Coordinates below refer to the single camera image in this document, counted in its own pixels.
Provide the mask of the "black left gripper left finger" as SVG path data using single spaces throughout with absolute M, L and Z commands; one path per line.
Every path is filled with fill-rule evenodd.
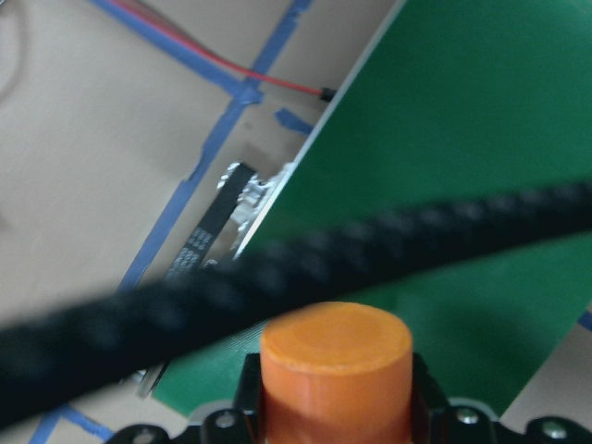
M 233 400 L 239 443 L 266 443 L 265 393 L 259 353 L 246 355 Z

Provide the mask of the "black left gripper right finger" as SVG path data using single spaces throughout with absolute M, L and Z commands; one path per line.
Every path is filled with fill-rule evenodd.
M 413 353 L 411 430 L 412 443 L 446 442 L 448 398 L 432 376 L 420 353 Z

